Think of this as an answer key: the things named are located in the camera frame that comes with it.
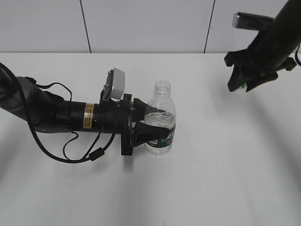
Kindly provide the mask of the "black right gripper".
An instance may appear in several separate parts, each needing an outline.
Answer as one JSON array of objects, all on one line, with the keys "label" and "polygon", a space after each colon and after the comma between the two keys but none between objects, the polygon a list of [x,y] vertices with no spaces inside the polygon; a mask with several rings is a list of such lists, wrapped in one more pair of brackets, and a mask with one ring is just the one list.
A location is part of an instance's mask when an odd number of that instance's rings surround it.
[{"label": "black right gripper", "polygon": [[292,57],[265,56],[256,54],[250,49],[228,52],[224,62],[228,67],[233,66],[227,84],[230,92],[234,92],[242,85],[246,87],[246,92],[249,92],[264,83],[276,80],[277,71],[291,71],[297,65]]}]

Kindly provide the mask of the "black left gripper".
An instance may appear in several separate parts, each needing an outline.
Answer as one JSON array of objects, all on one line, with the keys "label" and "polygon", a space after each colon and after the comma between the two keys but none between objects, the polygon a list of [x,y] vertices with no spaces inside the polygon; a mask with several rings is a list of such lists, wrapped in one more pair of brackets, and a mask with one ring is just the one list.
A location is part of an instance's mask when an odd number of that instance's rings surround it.
[{"label": "black left gripper", "polygon": [[[134,144],[132,141],[132,121]],[[174,137],[171,129],[144,124],[145,122],[174,122],[174,103],[171,99],[153,98],[148,103],[138,98],[132,103],[132,95],[124,94],[120,101],[104,101],[101,104],[72,102],[70,129],[80,132],[102,132],[121,135],[121,154],[131,156],[134,146],[169,146]]]}]

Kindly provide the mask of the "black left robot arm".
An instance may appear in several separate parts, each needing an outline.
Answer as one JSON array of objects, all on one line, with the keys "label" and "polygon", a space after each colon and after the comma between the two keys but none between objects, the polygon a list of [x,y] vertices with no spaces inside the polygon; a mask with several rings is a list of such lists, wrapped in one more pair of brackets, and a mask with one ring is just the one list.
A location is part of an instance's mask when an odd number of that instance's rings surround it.
[{"label": "black left robot arm", "polygon": [[121,136],[121,154],[131,156],[142,144],[158,141],[159,148],[172,143],[175,115],[150,106],[124,92],[125,73],[108,72],[97,104],[65,100],[30,77],[17,77],[5,65],[0,67],[0,106],[27,122],[38,144],[38,133],[91,132]]}]

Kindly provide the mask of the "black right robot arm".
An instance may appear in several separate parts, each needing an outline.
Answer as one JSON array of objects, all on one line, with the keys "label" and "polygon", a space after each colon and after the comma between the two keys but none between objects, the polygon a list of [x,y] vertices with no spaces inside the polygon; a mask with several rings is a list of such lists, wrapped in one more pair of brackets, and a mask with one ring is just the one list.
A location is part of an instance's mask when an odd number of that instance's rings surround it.
[{"label": "black right robot arm", "polygon": [[230,51],[224,58],[233,67],[228,89],[244,86],[246,92],[278,78],[278,71],[291,71],[299,60],[290,54],[301,43],[301,2],[289,0],[275,18],[237,12],[232,26],[257,31],[251,44],[243,50]]}]

